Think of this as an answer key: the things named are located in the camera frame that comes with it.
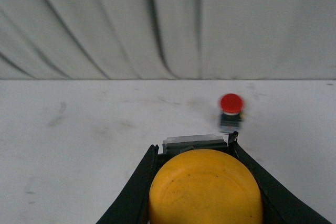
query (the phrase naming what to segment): white curtain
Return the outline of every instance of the white curtain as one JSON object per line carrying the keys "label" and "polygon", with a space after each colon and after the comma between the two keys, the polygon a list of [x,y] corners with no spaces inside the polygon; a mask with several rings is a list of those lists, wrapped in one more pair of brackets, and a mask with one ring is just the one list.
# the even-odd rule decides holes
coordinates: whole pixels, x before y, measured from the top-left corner
{"label": "white curtain", "polygon": [[336,0],[0,0],[0,79],[336,79]]}

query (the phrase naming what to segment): red button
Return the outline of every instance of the red button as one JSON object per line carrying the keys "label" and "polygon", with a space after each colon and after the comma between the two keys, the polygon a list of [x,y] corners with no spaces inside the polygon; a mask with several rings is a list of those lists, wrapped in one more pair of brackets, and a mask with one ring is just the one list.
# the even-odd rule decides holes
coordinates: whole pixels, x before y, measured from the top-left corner
{"label": "red button", "polygon": [[236,94],[226,94],[220,100],[220,107],[226,114],[239,114],[244,107],[244,102]]}

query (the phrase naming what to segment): white table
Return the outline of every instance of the white table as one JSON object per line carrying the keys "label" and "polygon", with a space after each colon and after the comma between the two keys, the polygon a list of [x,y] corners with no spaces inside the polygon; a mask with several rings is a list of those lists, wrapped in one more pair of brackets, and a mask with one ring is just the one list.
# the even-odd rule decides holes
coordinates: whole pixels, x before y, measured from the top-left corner
{"label": "white table", "polygon": [[218,135],[231,92],[240,145],[336,223],[336,81],[236,80],[0,81],[0,223],[95,224],[151,144]]}

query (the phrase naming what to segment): yellow ball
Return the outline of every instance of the yellow ball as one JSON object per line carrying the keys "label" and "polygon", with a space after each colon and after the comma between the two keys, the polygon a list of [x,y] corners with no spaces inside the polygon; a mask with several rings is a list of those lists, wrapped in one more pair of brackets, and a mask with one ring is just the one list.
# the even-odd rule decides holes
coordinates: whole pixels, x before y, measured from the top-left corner
{"label": "yellow ball", "polygon": [[151,224],[261,224],[259,187],[232,156],[192,150],[158,171],[149,193]]}

